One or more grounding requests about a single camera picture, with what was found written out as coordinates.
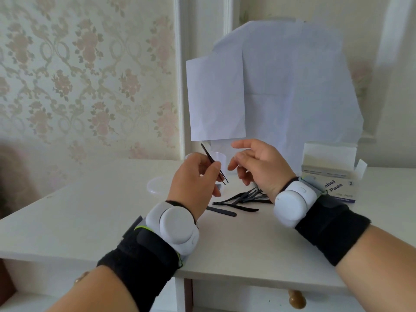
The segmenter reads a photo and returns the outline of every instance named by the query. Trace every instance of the forearm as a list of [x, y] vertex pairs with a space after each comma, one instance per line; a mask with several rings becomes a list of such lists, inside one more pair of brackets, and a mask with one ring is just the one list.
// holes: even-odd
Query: forearm
[[138, 312], [127, 288], [106, 266], [92, 270], [47, 312]]
[[370, 226], [336, 266], [367, 312], [416, 311], [416, 249]]

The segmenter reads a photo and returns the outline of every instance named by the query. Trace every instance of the floral wallpaper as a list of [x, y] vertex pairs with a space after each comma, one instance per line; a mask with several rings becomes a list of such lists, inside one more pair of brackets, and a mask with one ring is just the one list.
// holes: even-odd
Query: floral wallpaper
[[115, 158], [179, 159], [173, 0], [0, 0], [0, 22], [10, 208]]

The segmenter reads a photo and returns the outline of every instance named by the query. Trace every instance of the white wrist device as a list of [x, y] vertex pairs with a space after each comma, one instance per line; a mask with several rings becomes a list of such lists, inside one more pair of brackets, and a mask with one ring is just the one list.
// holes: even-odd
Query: white wrist device
[[157, 204], [145, 218], [146, 226], [160, 236], [181, 256], [195, 249], [199, 230], [192, 214], [185, 208], [167, 202]]
[[294, 228], [323, 193], [313, 178], [299, 178], [277, 195], [273, 212], [283, 225]]

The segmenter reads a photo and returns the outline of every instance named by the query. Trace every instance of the white paper sheet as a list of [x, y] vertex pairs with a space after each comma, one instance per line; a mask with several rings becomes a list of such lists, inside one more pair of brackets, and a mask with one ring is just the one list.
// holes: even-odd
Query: white paper sheet
[[186, 62], [191, 141], [245, 137], [241, 48]]
[[[298, 173], [305, 142], [359, 140], [363, 119], [334, 32], [299, 21], [253, 21], [214, 52], [230, 48], [242, 49], [247, 138], [275, 146]], [[230, 160], [230, 143], [211, 141], [211, 150]]]

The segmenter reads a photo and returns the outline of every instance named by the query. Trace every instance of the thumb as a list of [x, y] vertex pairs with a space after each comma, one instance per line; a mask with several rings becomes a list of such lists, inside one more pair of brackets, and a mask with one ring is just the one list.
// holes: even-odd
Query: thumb
[[218, 178], [218, 174], [220, 174], [220, 169], [221, 162], [215, 161], [205, 171], [204, 178], [206, 178], [209, 182], [215, 183]]
[[259, 163], [257, 159], [248, 156], [244, 152], [237, 152], [234, 158], [236, 159], [238, 165], [246, 168], [249, 171], [255, 170]]

